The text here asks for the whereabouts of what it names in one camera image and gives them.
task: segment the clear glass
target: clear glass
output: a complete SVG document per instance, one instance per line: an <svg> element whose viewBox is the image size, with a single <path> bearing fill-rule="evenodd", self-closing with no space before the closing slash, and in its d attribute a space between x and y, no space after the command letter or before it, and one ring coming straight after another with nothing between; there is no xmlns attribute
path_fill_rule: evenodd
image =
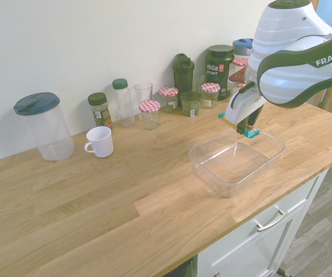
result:
<svg viewBox="0 0 332 277"><path fill-rule="evenodd" d="M273 167L285 144L260 130L253 138L228 128L190 149L193 173L224 197L232 197Z"/></svg>
<svg viewBox="0 0 332 277"><path fill-rule="evenodd" d="M115 100L118 105L118 116L120 124L123 127L135 125L135 116L133 104L131 103L129 87L123 89L114 89Z"/></svg>
<svg viewBox="0 0 332 277"><path fill-rule="evenodd" d="M161 96L162 97L162 110L165 113L172 113L176 111L178 106L178 96Z"/></svg>
<svg viewBox="0 0 332 277"><path fill-rule="evenodd" d="M143 121L144 129L153 130L160 126L160 110L154 111L152 113L143 113L141 111L140 116L141 121Z"/></svg>
<svg viewBox="0 0 332 277"><path fill-rule="evenodd" d="M180 96L182 100L183 114L187 117L196 117L201 105L201 94L197 92L184 92Z"/></svg>
<svg viewBox="0 0 332 277"><path fill-rule="evenodd" d="M152 100L153 85L151 83L138 83L134 86L139 105L146 100Z"/></svg>
<svg viewBox="0 0 332 277"><path fill-rule="evenodd" d="M202 108L215 108L217 105L218 91L205 92L202 90Z"/></svg>
<svg viewBox="0 0 332 277"><path fill-rule="evenodd" d="M45 113L22 115L22 118L46 160L64 160L74 152L74 142L59 105Z"/></svg>

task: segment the white mug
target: white mug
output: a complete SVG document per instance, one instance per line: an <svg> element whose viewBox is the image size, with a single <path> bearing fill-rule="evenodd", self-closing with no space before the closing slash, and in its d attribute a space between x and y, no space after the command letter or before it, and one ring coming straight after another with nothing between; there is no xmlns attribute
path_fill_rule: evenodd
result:
<svg viewBox="0 0 332 277"><path fill-rule="evenodd" d="M94 153L98 158L108 157L114 151L111 129L109 127L95 127L86 134L86 138L89 142L85 144L84 150L89 153Z"/></svg>

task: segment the mug handle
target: mug handle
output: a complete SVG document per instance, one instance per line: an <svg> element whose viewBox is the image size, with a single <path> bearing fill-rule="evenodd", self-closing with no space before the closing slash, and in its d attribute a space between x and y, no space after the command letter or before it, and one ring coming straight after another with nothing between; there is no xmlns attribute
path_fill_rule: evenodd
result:
<svg viewBox="0 0 332 277"><path fill-rule="evenodd" d="M88 150L88 147L89 146L92 146L92 148L93 148L93 144L91 144L91 143L87 143L87 144L85 144L85 146L84 146L84 150L86 150L86 152L88 152L88 153L94 153L94 150Z"/></svg>

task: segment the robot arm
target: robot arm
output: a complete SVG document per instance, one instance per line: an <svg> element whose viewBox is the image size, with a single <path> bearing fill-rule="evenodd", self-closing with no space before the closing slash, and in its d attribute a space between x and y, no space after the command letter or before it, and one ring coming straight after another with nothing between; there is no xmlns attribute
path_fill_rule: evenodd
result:
<svg viewBox="0 0 332 277"><path fill-rule="evenodd" d="M332 87L332 27L310 1L277 0L266 7L244 81L246 87L231 97L225 112L239 133L255 123L266 101L294 108Z"/></svg>

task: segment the green shaker bottle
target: green shaker bottle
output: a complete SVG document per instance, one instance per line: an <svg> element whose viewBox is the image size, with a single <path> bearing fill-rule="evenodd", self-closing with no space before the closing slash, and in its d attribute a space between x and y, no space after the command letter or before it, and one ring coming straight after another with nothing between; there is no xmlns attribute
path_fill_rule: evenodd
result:
<svg viewBox="0 0 332 277"><path fill-rule="evenodd" d="M218 100L230 96L228 79L230 76L230 64L234 60L233 47L229 45L214 45L208 48L206 56L206 83L220 85Z"/></svg>
<svg viewBox="0 0 332 277"><path fill-rule="evenodd" d="M178 60L173 62L172 69L175 88L179 90L178 107L181 107L181 95L192 90L194 62L186 54L178 54Z"/></svg>

